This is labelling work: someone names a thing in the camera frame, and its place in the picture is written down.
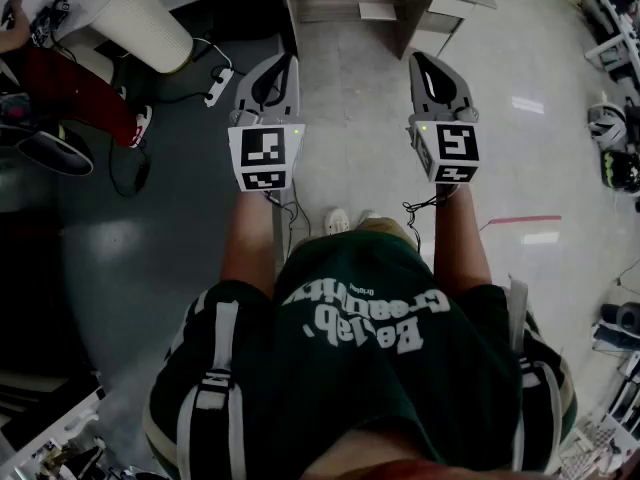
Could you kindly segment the black device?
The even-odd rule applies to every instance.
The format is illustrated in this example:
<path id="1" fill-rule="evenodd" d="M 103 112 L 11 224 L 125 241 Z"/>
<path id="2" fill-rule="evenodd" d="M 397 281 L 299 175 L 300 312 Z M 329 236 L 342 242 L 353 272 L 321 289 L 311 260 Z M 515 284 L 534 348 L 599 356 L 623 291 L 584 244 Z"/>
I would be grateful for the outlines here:
<path id="1" fill-rule="evenodd" d="M 52 35 L 67 19 L 70 12 L 69 0 L 53 0 L 45 5 L 31 22 L 31 40 L 37 47 L 45 47 Z"/>

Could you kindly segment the white power strip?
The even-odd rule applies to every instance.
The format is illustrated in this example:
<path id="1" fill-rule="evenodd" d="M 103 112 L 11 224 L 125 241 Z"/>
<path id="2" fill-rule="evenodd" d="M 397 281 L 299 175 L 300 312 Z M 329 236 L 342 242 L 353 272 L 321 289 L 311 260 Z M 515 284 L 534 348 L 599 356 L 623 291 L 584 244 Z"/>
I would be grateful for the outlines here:
<path id="1" fill-rule="evenodd" d="M 233 77 L 234 71 L 231 68 L 223 68 L 219 74 L 213 76 L 213 84 L 204 97 L 204 103 L 208 108 L 213 107 L 228 83 Z"/>

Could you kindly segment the tan shorts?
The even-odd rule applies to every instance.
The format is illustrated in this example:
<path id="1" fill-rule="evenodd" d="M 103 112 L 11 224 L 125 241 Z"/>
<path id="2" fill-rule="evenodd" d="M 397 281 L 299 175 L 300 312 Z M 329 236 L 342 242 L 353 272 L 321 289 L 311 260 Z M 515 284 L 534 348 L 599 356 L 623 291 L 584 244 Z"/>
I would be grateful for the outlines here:
<path id="1" fill-rule="evenodd" d="M 418 250 L 416 242 L 404 231 L 402 226 L 395 220 L 388 217 L 381 217 L 380 219 L 371 220 L 365 227 L 362 228 L 358 228 L 357 226 L 355 226 L 353 228 L 353 231 L 388 234 L 404 240 L 415 251 Z"/>

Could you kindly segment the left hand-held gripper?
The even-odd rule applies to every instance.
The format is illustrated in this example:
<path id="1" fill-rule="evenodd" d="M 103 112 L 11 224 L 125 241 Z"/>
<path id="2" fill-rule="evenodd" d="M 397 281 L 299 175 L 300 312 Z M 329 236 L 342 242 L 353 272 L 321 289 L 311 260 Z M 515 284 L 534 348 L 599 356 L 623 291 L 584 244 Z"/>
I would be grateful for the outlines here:
<path id="1" fill-rule="evenodd" d="M 288 189 L 306 128 L 298 116 L 298 59 L 290 53 L 281 53 L 259 63 L 240 81 L 235 104 L 228 138 L 239 189 L 242 192 Z"/>

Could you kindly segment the dark green printed T-shirt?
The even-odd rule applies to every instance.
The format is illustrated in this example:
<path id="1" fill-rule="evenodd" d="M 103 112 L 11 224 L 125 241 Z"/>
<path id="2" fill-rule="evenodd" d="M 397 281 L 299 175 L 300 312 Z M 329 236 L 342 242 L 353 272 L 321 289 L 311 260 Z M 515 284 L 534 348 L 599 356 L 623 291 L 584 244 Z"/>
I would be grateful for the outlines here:
<path id="1" fill-rule="evenodd" d="M 289 258 L 272 298 L 222 281 L 187 309 L 143 425 L 176 480 L 299 480 L 347 432 L 387 427 L 437 463 L 543 470 L 577 400 L 562 358 L 506 291 L 438 289 L 404 240 L 354 231 Z"/>

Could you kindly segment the person's left forearm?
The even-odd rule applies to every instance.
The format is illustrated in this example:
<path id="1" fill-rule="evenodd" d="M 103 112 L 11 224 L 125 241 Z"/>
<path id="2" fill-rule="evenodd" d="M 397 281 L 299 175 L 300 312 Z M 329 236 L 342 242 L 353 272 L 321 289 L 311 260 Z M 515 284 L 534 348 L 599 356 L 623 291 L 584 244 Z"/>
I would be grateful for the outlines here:
<path id="1" fill-rule="evenodd" d="M 244 282 L 272 298 L 275 279 L 273 205 L 261 193 L 241 192 L 232 212 L 220 280 Z"/>

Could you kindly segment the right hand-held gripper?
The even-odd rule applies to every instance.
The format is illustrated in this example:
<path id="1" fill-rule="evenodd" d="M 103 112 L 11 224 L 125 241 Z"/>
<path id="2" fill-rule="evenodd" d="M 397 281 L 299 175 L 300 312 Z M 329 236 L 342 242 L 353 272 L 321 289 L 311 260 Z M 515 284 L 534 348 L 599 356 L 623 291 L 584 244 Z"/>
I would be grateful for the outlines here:
<path id="1" fill-rule="evenodd" d="M 469 184 L 480 166 L 475 126 L 478 113 L 461 75 L 423 52 L 409 58 L 411 146 L 428 180 L 438 185 Z"/>

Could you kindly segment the red floor tape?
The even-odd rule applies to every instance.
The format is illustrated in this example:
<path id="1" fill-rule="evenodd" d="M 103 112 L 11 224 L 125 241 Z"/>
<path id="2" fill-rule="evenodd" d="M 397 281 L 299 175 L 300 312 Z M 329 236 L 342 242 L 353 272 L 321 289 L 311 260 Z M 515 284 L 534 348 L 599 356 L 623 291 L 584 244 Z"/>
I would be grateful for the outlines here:
<path id="1" fill-rule="evenodd" d="M 535 222 L 556 222 L 561 221 L 560 215 L 534 215 L 534 216 L 518 216 L 518 217 L 503 217 L 491 219 L 486 226 L 491 225 L 509 225 L 509 224 L 523 224 L 523 223 L 535 223 Z"/>

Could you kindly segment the black green helmet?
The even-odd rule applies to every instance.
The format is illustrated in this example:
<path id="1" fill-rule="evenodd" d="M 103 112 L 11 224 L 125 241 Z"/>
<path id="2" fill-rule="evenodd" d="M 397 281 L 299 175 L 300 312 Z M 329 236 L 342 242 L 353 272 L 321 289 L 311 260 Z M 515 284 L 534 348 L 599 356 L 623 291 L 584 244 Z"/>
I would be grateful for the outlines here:
<path id="1" fill-rule="evenodd" d="M 600 155 L 603 184 L 615 191 L 640 192 L 640 156 L 619 151 L 603 151 Z"/>

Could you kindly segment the black chair seat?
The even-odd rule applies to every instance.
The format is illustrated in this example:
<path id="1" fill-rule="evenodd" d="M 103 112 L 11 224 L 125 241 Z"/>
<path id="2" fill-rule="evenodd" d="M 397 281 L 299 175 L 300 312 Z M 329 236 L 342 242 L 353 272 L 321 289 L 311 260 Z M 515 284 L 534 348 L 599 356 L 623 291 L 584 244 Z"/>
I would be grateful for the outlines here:
<path id="1" fill-rule="evenodd" d="M 67 176 L 87 176 L 94 159 L 85 141 L 64 126 L 42 129 L 20 141 L 16 148 L 39 165 Z"/>

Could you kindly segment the black bag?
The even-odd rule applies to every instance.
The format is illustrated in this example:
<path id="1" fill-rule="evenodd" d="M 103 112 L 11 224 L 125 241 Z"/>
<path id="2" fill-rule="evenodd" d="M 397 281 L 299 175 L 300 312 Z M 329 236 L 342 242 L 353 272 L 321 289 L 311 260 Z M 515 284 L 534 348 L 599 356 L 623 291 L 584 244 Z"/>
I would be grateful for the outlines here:
<path id="1" fill-rule="evenodd" d="M 259 40 L 278 34 L 292 38 L 292 26 L 284 0 L 212 0 L 210 41 Z"/>

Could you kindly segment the person's right forearm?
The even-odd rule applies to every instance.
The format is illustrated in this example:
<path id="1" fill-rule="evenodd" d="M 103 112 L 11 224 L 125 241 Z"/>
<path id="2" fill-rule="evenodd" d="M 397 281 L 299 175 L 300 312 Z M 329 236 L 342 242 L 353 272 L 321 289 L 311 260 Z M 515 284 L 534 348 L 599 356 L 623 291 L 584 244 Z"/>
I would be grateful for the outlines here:
<path id="1" fill-rule="evenodd" d="M 434 277 L 452 299 L 492 283 L 468 185 L 459 186 L 436 208 Z"/>

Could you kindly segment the white helmet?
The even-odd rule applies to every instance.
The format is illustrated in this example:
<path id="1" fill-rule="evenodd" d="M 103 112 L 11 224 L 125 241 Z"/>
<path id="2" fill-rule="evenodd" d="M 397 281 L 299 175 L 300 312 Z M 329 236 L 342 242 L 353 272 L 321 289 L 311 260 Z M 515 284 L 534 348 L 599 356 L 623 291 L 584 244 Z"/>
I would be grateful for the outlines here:
<path id="1" fill-rule="evenodd" d="M 587 110 L 587 126 L 591 139 L 601 150 L 615 148 L 626 139 L 626 118 L 617 105 L 603 101 Z"/>

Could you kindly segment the grey wooden desk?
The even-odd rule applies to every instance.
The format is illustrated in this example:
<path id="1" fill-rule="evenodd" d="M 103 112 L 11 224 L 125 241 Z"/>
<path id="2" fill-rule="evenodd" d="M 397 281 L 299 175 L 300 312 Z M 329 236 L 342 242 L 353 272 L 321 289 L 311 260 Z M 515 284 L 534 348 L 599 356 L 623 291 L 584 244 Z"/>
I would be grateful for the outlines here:
<path id="1" fill-rule="evenodd" d="M 495 0 L 285 0 L 292 24 L 372 21 L 391 27 L 398 58 L 412 50 L 437 57 L 477 9 Z"/>

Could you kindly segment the black cylinder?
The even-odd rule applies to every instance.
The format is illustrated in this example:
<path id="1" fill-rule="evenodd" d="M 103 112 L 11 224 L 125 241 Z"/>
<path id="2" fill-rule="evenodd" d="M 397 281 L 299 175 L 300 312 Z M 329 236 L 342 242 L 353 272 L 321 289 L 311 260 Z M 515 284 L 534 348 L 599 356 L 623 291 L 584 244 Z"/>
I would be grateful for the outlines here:
<path id="1" fill-rule="evenodd" d="M 640 303 L 603 304 L 600 315 L 604 322 L 614 324 L 631 335 L 640 336 Z"/>

